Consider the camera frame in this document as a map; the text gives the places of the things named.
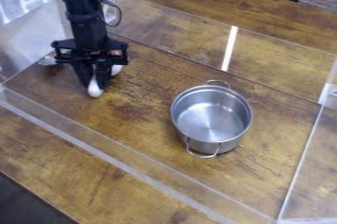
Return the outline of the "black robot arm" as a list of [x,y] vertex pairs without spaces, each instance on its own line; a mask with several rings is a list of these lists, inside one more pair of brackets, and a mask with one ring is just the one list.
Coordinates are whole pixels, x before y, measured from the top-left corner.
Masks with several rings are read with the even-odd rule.
[[70,64],[84,87],[96,79],[104,90],[112,78],[112,67],[127,65],[128,44],[108,36],[103,12],[104,0],[63,0],[72,38],[55,40],[56,62]]

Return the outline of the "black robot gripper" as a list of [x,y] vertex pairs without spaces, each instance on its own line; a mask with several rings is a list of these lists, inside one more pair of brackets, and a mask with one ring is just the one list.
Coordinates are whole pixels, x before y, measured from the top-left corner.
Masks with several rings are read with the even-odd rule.
[[98,86],[104,90],[111,79],[111,65],[127,65],[130,62],[128,44],[108,37],[102,11],[84,15],[66,13],[66,16],[74,38],[52,42],[56,62],[72,64],[84,87],[90,85],[95,64]]

